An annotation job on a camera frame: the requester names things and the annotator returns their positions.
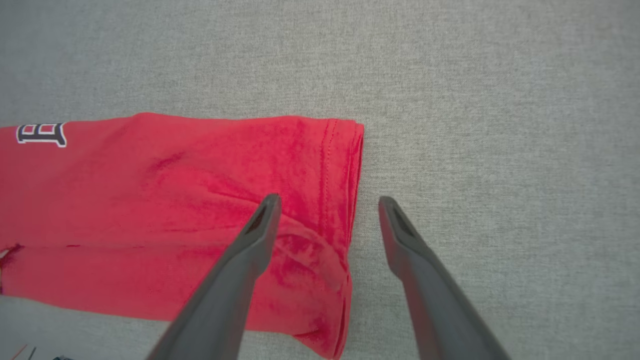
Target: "red wire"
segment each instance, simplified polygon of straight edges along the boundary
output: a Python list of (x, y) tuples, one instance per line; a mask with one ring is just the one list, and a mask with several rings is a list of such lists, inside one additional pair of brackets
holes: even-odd
[(18, 354), (15, 354), (15, 355), (11, 358), (11, 360), (15, 360), (15, 358), (16, 358), (16, 357), (18, 357), (18, 355), (20, 355), (20, 353), (21, 353), (21, 352), (24, 350), (24, 348), (26, 348), (26, 347), (27, 347), (27, 344), (24, 344), (24, 346), (22, 347), (22, 349), (20, 349), (20, 351), (18, 351)]

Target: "gray fabric surface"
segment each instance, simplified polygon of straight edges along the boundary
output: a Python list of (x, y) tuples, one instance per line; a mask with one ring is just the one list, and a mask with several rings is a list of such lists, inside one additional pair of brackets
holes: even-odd
[[(637, 359), (638, 19), (635, 0), (0, 0), (0, 122), (355, 119), (344, 359), (417, 357), (383, 194), (514, 359)], [(0, 334), (77, 360), (141, 359), (166, 326), (6, 298), (0, 313)], [(277, 334), (242, 352), (315, 358)]]

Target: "red t-shirt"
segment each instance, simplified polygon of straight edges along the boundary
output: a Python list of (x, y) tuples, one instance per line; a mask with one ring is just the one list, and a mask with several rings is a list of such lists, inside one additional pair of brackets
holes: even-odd
[(246, 328), (338, 358), (363, 132), (349, 120), (154, 113), (1, 128), (2, 293), (173, 320), (278, 193), (278, 236)]

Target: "black and white lettering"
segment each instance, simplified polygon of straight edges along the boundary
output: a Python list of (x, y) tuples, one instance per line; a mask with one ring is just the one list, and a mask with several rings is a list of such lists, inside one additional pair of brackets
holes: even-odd
[(66, 147), (67, 139), (62, 128), (64, 122), (58, 124), (33, 124), (18, 127), (15, 136), (18, 143), (54, 142), (58, 147)]

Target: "red fabric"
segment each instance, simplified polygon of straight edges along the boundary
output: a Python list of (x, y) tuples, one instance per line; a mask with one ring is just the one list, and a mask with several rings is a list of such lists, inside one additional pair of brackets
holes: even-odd
[(141, 113), (61, 129), (64, 147), (19, 143), (19, 128), (0, 129), (0, 252), (10, 250), (0, 263), (3, 294), (172, 320), (275, 192), (278, 237), (246, 328), (340, 357), (362, 125)]

